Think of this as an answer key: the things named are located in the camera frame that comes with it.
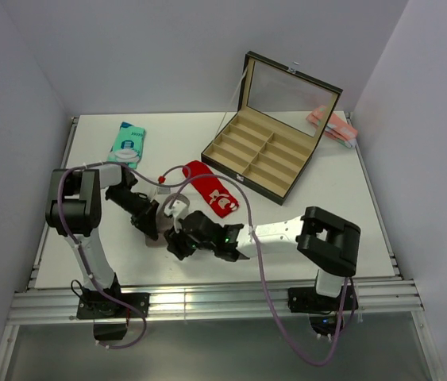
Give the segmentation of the red sock with white print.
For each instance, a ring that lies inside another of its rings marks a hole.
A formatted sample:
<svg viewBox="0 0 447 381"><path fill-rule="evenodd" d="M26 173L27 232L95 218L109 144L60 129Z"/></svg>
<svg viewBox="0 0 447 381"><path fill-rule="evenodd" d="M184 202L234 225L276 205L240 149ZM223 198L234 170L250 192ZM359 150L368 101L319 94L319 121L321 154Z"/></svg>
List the red sock with white print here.
<svg viewBox="0 0 447 381"><path fill-rule="evenodd" d="M202 196L206 204L220 218L224 218L236 211L239 208L239 203L219 179L212 177L212 174L213 172L198 160L192 160L183 169L183 175L187 179L200 175L209 175L209 177L193 180L191 185Z"/></svg>

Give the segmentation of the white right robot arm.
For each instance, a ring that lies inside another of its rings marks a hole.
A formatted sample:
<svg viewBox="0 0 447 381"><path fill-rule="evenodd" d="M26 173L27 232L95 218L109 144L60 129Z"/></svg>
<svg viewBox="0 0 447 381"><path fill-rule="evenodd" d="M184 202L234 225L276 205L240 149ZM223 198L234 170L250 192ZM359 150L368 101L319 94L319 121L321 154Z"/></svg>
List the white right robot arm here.
<svg viewBox="0 0 447 381"><path fill-rule="evenodd" d="M328 310L341 297L345 280L356 274L360 228L320 207L310 206L303 215L265 225L220 225L202 211L188 213L180 202L164 208L173 226L164 232L167 250L178 260L197 251L211 252L227 262L249 260L260 253L300 252L318 267L313 289L314 304Z"/></svg>

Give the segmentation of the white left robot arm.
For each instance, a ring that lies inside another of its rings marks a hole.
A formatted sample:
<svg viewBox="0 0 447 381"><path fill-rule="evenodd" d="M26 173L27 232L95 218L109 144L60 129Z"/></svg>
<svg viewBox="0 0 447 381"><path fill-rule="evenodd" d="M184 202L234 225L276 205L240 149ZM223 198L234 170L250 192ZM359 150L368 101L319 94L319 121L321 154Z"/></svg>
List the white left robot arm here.
<svg viewBox="0 0 447 381"><path fill-rule="evenodd" d="M52 171L45 220L71 246L83 273L80 301L106 317L121 313L124 298L99 236L102 200L110 200L130 216L146 237L159 238L158 201L134 192L138 180L123 164L103 162Z"/></svg>

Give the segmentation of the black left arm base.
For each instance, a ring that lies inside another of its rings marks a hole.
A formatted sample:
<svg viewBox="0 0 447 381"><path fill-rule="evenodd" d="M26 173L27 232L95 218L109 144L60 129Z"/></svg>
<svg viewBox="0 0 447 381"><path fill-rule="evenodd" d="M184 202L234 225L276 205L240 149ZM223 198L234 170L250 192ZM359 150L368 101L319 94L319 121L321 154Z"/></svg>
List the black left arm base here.
<svg viewBox="0 0 447 381"><path fill-rule="evenodd" d="M128 323L117 323L115 319L146 317L149 307L149 293L133 292L118 295L118 299L135 307L140 313L130 310L103 297L97 291L89 291L79 300L76 318L82 321L94 321L94 338L99 341L120 341L128 331Z"/></svg>

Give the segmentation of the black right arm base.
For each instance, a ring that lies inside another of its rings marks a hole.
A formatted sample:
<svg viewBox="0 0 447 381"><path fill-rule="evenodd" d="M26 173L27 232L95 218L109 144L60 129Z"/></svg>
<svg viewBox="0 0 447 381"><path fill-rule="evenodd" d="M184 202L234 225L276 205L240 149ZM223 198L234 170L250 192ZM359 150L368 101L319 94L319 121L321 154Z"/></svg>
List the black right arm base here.
<svg viewBox="0 0 447 381"><path fill-rule="evenodd" d="M337 319L341 317L340 333L359 307L356 288L353 283L347 287L343 311L339 312L341 296L330 298L315 292L315 287L291 287L287 289L287 307L293 314L307 314L311 329L318 337L334 338Z"/></svg>

